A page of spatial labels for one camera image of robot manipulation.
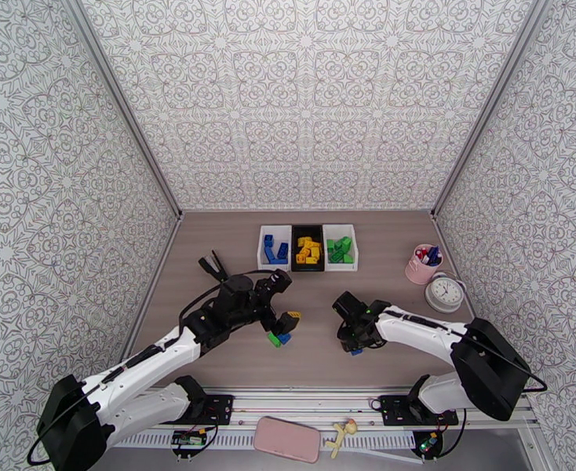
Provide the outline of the aluminium table edge strip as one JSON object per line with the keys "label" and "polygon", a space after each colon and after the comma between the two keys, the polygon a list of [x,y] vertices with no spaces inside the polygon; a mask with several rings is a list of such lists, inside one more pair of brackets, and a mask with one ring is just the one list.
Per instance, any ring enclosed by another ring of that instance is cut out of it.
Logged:
{"label": "aluminium table edge strip", "polygon": [[170,251],[173,247],[174,240],[177,237],[177,233],[180,229],[181,223],[184,220],[184,216],[185,216],[185,212],[182,210],[180,210],[178,212],[178,215],[176,216],[175,222],[173,223],[173,227],[170,231],[170,235],[166,241],[166,244],[165,244],[165,247],[162,251],[159,262],[157,263],[156,269],[151,276],[151,280],[148,283],[148,289],[147,289],[146,294],[144,295],[143,301],[141,302],[140,310],[137,314],[137,317],[134,319],[132,326],[129,330],[129,333],[126,337],[124,347],[123,347],[122,352],[120,354],[120,359],[125,359],[125,358],[130,357],[131,352],[133,351],[133,347],[137,341],[137,337],[138,337],[140,330],[142,328],[145,316],[148,313],[152,298],[155,294],[156,287],[159,284],[159,280],[160,280],[162,271],[165,267],[166,261],[168,259],[169,254],[170,254]]}
{"label": "aluminium table edge strip", "polygon": [[430,221],[432,222],[432,225],[436,231],[436,234],[439,238],[439,245],[443,248],[444,250],[444,255],[446,256],[449,264],[450,264],[450,269],[451,271],[456,275],[456,277],[462,281],[465,284],[465,304],[468,307],[469,313],[471,314],[472,318],[476,317],[476,308],[474,306],[474,303],[472,301],[472,297],[470,295],[471,292],[471,288],[470,285],[471,283],[467,280],[467,278],[462,274],[460,268],[458,267],[458,263],[457,260],[453,254],[452,249],[450,248],[449,243],[447,242],[447,238],[444,235],[439,222],[438,222],[438,217],[436,215],[436,213],[433,210],[430,210],[428,212],[428,215],[430,217]]}

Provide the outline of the aluminium corner post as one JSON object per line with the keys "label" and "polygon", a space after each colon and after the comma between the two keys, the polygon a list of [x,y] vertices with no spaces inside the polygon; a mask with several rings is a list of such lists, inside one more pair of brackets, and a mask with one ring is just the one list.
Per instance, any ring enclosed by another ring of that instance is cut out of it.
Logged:
{"label": "aluminium corner post", "polygon": [[89,16],[82,4],[82,0],[60,1],[73,25],[73,28],[75,29],[78,39],[84,45],[95,71],[102,79],[104,88],[107,90],[113,105],[121,115],[122,121],[125,123],[129,135],[144,157],[149,170],[157,181],[157,184],[159,185],[164,198],[170,205],[170,209],[173,211],[175,218],[180,221],[183,218],[184,213],[179,207],[177,198],[173,194],[172,188],[169,186],[168,181],[148,144],[144,131],[134,114],[131,103],[123,92],[122,86],[115,73],[115,69],[112,67],[108,55],[104,47],[101,45],[98,34],[89,20]]}
{"label": "aluminium corner post", "polygon": [[552,6],[553,1],[554,0],[533,0],[530,4],[530,9],[522,22],[511,49],[505,57],[501,70],[494,80],[494,84],[489,90],[486,101],[481,107],[475,122],[472,124],[460,154],[454,162],[453,168],[430,210],[430,218],[433,221],[438,221],[438,216],[445,207],[446,201],[458,182],[458,178],[461,176],[466,163],[469,161],[476,145],[489,126],[491,119],[496,115],[502,98],[508,92],[509,85],[512,83],[520,65],[525,60],[527,49],[536,38],[538,30],[545,21],[548,9]]}

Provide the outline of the black plastic bin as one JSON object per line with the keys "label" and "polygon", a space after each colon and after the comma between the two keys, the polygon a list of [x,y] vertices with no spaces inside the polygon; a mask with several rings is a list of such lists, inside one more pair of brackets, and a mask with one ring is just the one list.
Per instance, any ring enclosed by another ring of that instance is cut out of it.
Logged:
{"label": "black plastic bin", "polygon": [[[312,241],[320,242],[320,259],[316,265],[298,265],[296,263],[296,255],[302,247],[297,246],[297,239],[302,236],[310,236]],[[293,225],[292,226],[292,247],[293,252],[291,256],[291,269],[293,272],[323,272],[325,265],[325,243],[323,241],[323,227],[322,225]]]}

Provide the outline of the white round analog clock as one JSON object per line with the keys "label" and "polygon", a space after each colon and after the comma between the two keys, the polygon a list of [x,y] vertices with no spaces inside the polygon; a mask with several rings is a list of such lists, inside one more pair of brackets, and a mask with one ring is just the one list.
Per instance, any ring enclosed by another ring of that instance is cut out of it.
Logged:
{"label": "white round analog clock", "polygon": [[465,285],[456,279],[439,276],[429,282],[424,291],[428,305],[443,314],[456,312],[465,299]]}

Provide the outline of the pink rectangular case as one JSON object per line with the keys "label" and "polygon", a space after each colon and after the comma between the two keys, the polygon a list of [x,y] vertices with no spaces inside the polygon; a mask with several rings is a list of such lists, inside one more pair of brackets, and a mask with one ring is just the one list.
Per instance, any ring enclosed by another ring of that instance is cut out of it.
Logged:
{"label": "pink rectangular case", "polygon": [[272,417],[258,421],[253,438],[256,451],[309,464],[319,460],[320,444],[319,430]]}

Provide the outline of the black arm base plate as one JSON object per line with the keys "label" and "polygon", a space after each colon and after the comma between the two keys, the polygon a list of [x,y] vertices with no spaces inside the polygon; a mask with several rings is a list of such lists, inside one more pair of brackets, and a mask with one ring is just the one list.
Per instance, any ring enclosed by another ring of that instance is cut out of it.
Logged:
{"label": "black arm base plate", "polygon": [[229,425],[234,398],[231,394],[209,394],[198,416],[198,423],[200,425]]}
{"label": "black arm base plate", "polygon": [[418,399],[401,395],[383,395],[377,398],[378,410],[385,426],[440,426],[458,425],[456,411],[435,414]]}

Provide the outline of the pink cup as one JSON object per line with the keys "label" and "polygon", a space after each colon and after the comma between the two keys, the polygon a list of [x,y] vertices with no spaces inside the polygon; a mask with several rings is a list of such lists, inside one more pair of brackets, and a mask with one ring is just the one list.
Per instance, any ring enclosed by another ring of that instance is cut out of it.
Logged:
{"label": "pink cup", "polygon": [[406,278],[408,278],[408,280],[411,281],[412,283],[415,283],[417,285],[427,284],[429,282],[429,280],[434,276],[434,274],[436,273],[436,271],[438,270],[440,265],[443,263],[443,253],[441,252],[440,247],[439,247],[439,252],[440,252],[441,260],[440,260],[439,265],[437,265],[436,267],[431,267],[431,266],[428,266],[427,264],[422,264],[415,257],[415,250],[417,248],[427,247],[430,250],[434,246],[438,246],[438,245],[426,243],[426,244],[420,244],[414,248],[414,252],[412,253],[412,256],[410,257],[410,259],[407,262],[406,267],[404,269],[404,273],[406,275]]}

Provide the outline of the white plastic bin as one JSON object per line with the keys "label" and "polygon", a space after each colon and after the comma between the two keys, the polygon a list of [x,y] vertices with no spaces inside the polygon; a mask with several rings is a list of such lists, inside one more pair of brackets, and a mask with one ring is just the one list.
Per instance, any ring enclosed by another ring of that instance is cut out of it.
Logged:
{"label": "white plastic bin", "polygon": [[[335,242],[344,236],[350,236],[352,238],[352,247],[348,254],[351,254],[355,258],[354,264],[343,263],[330,263],[329,256],[326,250],[326,240],[334,239]],[[323,241],[325,243],[325,271],[326,272],[357,272],[359,265],[359,248],[357,244],[357,239],[355,235],[355,228],[351,224],[324,224],[323,225]]]}
{"label": "white plastic bin", "polygon": [[[272,247],[273,253],[277,255],[281,243],[289,244],[288,265],[270,265],[264,254],[263,238],[266,234],[274,236],[274,246]],[[260,229],[258,247],[257,247],[257,265],[260,270],[275,270],[282,269],[285,272],[291,271],[291,256],[293,252],[292,247],[292,226],[291,225],[262,225]]]}

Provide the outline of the small circuit board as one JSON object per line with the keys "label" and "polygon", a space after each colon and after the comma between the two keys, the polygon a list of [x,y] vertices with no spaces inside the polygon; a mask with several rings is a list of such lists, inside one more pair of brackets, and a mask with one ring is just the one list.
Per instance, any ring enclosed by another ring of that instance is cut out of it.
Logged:
{"label": "small circuit board", "polygon": [[437,431],[416,432],[415,451],[419,456],[432,457],[438,455],[443,447],[442,434]]}
{"label": "small circuit board", "polygon": [[171,438],[171,446],[179,447],[202,447],[208,439],[207,433],[201,430],[175,430]]}

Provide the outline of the beige wooden mannequin figure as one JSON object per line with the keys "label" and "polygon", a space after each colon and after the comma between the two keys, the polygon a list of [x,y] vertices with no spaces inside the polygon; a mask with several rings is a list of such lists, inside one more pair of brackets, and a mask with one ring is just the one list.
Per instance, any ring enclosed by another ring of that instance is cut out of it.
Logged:
{"label": "beige wooden mannequin figure", "polygon": [[344,443],[345,437],[347,435],[355,435],[358,431],[358,425],[354,419],[350,418],[343,423],[334,423],[333,428],[337,435],[334,440],[325,442],[325,446],[331,450],[330,457],[335,459]]}

